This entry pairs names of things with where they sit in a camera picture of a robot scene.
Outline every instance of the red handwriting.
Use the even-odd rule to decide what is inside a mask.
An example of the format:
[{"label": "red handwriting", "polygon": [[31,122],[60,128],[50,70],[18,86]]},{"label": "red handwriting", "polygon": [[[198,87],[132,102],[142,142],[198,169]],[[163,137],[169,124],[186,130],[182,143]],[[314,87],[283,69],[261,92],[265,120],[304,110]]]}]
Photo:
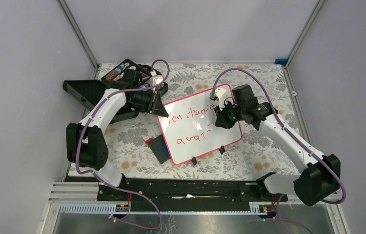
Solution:
[{"label": "red handwriting", "polygon": [[[190,111],[187,112],[187,114],[186,114],[186,118],[194,118],[199,115],[203,115],[204,113],[206,113],[206,111],[213,110],[214,108],[215,108],[215,105],[213,105],[213,104],[211,104],[208,107],[203,108],[201,110],[194,110],[194,109],[190,108]],[[172,122],[175,123],[175,122],[179,121],[179,119],[183,119],[183,117],[181,115],[169,116],[169,124],[171,124]]]},{"label": "red handwriting", "polygon": [[178,119],[183,119],[183,117],[181,115],[178,116],[170,116],[169,117],[169,123],[171,123],[171,121],[173,121],[173,123],[175,123]]},{"label": "red handwriting", "polygon": [[[201,141],[203,139],[206,139],[206,136],[204,135],[204,133],[202,132],[200,135],[192,135],[192,136],[187,136],[186,137],[186,142],[191,142],[192,140],[195,141]],[[185,141],[182,138],[179,138],[176,140],[177,144],[186,144]]]}]

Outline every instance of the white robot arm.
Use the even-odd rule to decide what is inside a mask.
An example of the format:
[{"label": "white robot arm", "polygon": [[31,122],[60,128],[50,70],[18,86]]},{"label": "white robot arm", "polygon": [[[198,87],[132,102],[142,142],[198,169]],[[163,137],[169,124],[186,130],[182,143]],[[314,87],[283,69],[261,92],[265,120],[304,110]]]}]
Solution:
[{"label": "white robot arm", "polygon": [[[304,204],[312,206],[340,188],[332,174],[312,156],[313,154],[323,156],[323,162],[339,177],[341,165],[335,155],[325,156],[323,152],[307,143],[288,126],[281,115],[273,113],[268,102],[259,104],[249,85],[242,85],[232,91],[235,97],[234,103],[225,101],[228,97],[226,92],[219,89],[215,92],[219,99],[219,106],[215,108],[217,116],[215,126],[229,129],[237,121],[242,120],[253,125],[285,152],[300,173],[300,175],[269,173],[259,178],[257,183],[261,183],[267,193],[296,195]],[[297,141],[312,152],[307,153]]]},{"label": "white robot arm", "polygon": [[[162,81],[163,77],[156,75],[149,82],[153,86]],[[116,187],[120,184],[122,175],[111,163],[106,163],[109,152],[104,139],[104,132],[113,117],[128,102],[141,112],[168,117],[157,88],[147,91],[135,89],[127,93],[118,91],[114,88],[107,89],[90,114],[79,123],[70,123],[66,128],[68,161],[77,164],[78,156],[78,166]]]}]

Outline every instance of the red object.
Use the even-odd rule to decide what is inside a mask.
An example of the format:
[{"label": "red object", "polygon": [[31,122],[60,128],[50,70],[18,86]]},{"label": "red object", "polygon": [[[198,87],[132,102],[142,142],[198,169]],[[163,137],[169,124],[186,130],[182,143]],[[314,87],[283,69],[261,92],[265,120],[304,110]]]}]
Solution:
[{"label": "red object", "polygon": [[276,202],[276,195],[273,195],[271,207],[273,207],[275,205],[275,202]]},{"label": "red object", "polygon": [[131,198],[133,197],[133,195],[127,193],[127,197],[128,197],[128,199],[127,199],[128,211],[130,212],[130,201],[131,201]]},{"label": "red object", "polygon": [[151,142],[152,140],[153,140],[153,138],[150,137],[148,140],[145,141],[145,143],[147,144],[147,143]]}]

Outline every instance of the pink whiteboard frame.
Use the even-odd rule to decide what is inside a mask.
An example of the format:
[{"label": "pink whiteboard frame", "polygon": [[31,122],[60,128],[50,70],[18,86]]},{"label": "pink whiteboard frame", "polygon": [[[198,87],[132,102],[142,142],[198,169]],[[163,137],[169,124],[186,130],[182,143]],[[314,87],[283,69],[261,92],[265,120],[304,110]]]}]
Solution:
[{"label": "pink whiteboard frame", "polygon": [[[233,93],[232,93],[232,87],[230,86],[230,84],[225,83],[225,84],[218,85],[217,87],[221,87],[221,86],[224,86],[224,85],[229,86],[230,94],[232,95],[232,98],[234,98],[234,97],[233,97]],[[164,106],[169,105],[169,104],[171,104],[171,103],[173,103],[173,102],[176,102],[176,101],[180,101],[180,100],[183,100],[183,99],[186,99],[186,98],[189,98],[189,97],[192,97],[192,96],[195,96],[195,95],[198,95],[198,94],[201,94],[201,93],[207,92],[207,91],[211,91],[211,90],[212,90],[212,88],[210,88],[210,89],[206,89],[206,90],[203,90],[203,91],[200,91],[200,92],[195,93],[195,94],[191,94],[191,95],[186,96],[186,97],[179,98],[179,99],[177,99],[177,100],[174,100],[174,101],[171,101],[171,102],[166,103]],[[183,164],[183,163],[186,163],[186,162],[191,161],[192,159],[188,159],[188,160],[183,161],[183,162],[181,162],[181,163],[175,163],[175,162],[174,162],[173,157],[172,157],[171,152],[170,152],[170,149],[169,149],[169,145],[167,144],[167,140],[166,140],[166,138],[164,137],[163,127],[162,127],[162,125],[161,125],[161,123],[160,123],[160,118],[159,118],[158,116],[157,116],[157,121],[159,122],[160,129],[161,129],[161,131],[162,131],[163,138],[164,138],[164,141],[166,142],[166,147],[167,147],[167,150],[169,151],[170,159],[171,159],[171,161],[173,162],[173,164],[175,164],[175,165],[180,165],[180,164]],[[240,138],[239,140],[236,140],[236,141],[232,142],[232,143],[229,143],[229,144],[224,145],[225,147],[226,147],[226,146],[228,146],[228,145],[234,144],[234,143],[236,143],[236,142],[238,142],[238,141],[240,141],[240,140],[242,140],[242,138],[244,137],[244,135],[243,135],[243,133],[242,133],[241,123],[240,123],[240,122],[238,122],[238,125],[239,125],[239,130],[241,131],[241,138]],[[217,148],[217,149],[211,150],[211,151],[209,151],[209,152],[206,152],[206,153],[204,153],[204,154],[198,155],[198,156],[196,156],[196,158],[201,157],[201,156],[203,156],[203,155],[206,155],[206,154],[208,154],[208,153],[210,153],[210,152],[213,152],[213,151],[219,150],[219,149],[220,149],[220,148]]]}]

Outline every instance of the table surface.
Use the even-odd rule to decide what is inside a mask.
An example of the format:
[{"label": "table surface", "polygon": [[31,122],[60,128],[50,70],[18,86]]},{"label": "table surface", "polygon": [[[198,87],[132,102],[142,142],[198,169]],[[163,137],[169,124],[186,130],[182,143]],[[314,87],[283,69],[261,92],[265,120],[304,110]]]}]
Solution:
[{"label": "table surface", "polygon": [[[98,78],[101,79],[115,66],[113,63],[102,64]],[[233,67],[249,71],[263,84],[279,114],[298,133],[298,122],[280,65],[172,63],[166,81],[169,90],[162,97],[162,102],[168,103],[208,89],[221,72]],[[166,66],[160,62],[155,68],[166,73]],[[266,101],[258,84],[244,73],[229,72],[220,79],[220,84],[222,83],[228,83],[232,88],[249,84],[259,102]],[[241,122],[241,126],[242,140],[228,146],[223,155],[219,151],[209,153],[199,157],[195,166],[191,162],[174,165],[171,160],[160,164],[144,142],[150,137],[161,135],[157,117],[140,113],[137,118],[108,126],[104,133],[109,149],[107,163],[111,163],[126,177],[137,178],[256,180],[272,171],[281,174],[298,172],[292,161],[272,140],[260,135],[251,125]],[[68,175],[80,176],[75,171],[74,164],[71,164]]]}]

